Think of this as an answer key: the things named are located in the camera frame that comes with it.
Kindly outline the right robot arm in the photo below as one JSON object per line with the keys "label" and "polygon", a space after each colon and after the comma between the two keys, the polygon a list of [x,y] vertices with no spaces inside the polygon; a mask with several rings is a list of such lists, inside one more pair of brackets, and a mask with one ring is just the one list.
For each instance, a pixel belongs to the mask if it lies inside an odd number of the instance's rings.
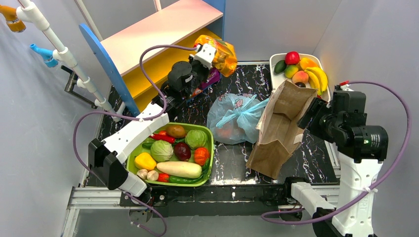
{"label": "right robot arm", "polygon": [[387,156],[388,134],[378,125],[367,125],[366,96],[339,90],[331,102],[315,98],[297,126],[337,146],[341,177],[337,205],[315,192],[303,178],[287,178],[286,192],[313,218],[319,237],[372,237],[372,207],[379,171]]}

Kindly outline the orange snack bag top shelf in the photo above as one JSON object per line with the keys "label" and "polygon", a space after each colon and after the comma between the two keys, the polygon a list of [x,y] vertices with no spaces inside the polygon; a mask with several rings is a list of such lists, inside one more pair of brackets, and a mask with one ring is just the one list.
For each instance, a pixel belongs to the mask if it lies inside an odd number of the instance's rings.
{"label": "orange snack bag top shelf", "polygon": [[238,60],[234,46],[221,39],[200,35],[194,42],[197,47],[194,60],[208,69],[216,68],[223,76],[229,77],[236,70]]}

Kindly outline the large orange pumpkin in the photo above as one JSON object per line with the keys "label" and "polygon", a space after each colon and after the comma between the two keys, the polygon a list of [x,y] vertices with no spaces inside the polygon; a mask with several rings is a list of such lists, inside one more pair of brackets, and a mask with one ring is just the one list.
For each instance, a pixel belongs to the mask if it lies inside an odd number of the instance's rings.
{"label": "large orange pumpkin", "polygon": [[216,127],[216,134],[219,139],[231,139],[233,135],[233,128],[228,124],[225,124],[222,128]]}

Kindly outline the light blue plastic bag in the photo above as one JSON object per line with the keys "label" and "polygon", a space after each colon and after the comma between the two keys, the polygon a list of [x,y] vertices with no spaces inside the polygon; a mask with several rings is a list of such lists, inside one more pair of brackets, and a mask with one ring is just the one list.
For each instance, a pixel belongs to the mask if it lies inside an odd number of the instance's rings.
{"label": "light blue plastic bag", "polygon": [[[260,101],[253,94],[222,94],[208,112],[206,127],[212,132],[214,140],[220,143],[255,143],[259,135],[256,126],[268,102],[269,99]],[[231,139],[222,140],[216,134],[216,127],[222,128],[225,124],[233,128],[233,135]]]}

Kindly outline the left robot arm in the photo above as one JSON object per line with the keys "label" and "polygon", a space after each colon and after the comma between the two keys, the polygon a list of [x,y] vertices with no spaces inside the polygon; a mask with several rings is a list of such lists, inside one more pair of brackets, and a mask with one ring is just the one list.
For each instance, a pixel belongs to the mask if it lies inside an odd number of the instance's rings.
{"label": "left robot arm", "polygon": [[[88,146],[87,170],[98,177],[109,190],[120,189],[135,198],[145,198],[151,194],[152,188],[147,180],[140,178],[124,167],[124,162],[128,160],[129,155],[141,144],[157,131],[169,124],[167,113],[163,113],[162,106],[150,102],[146,109],[137,117],[120,116],[108,112],[101,112],[123,119],[129,119],[130,122],[120,131],[107,137],[103,141],[94,139]],[[213,148],[209,151],[209,161],[203,166],[195,164],[193,161],[163,161],[168,163],[169,168],[179,170],[182,176],[191,174],[193,178],[198,179],[192,184],[169,183],[179,187],[197,187],[204,184],[210,177],[213,160]]]}

